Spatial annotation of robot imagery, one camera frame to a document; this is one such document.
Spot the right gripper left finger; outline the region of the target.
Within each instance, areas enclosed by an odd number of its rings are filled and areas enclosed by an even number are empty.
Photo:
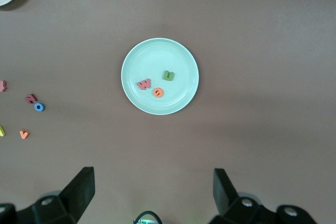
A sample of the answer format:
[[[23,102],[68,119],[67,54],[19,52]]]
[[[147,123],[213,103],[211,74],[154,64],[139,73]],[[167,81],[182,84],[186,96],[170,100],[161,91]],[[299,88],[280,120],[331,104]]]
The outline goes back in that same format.
[[[20,211],[1,204],[1,223],[77,223],[95,195],[94,168],[84,167],[58,194],[48,195]]]

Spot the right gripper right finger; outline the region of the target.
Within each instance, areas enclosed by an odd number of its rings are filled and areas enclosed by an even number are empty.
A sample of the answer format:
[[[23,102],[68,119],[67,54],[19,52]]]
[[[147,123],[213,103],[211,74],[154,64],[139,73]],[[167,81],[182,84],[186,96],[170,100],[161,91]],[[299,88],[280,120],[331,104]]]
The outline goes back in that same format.
[[[280,205],[272,212],[250,197],[241,197],[222,168],[214,169],[213,197],[218,215],[212,223],[316,223],[300,207]]]

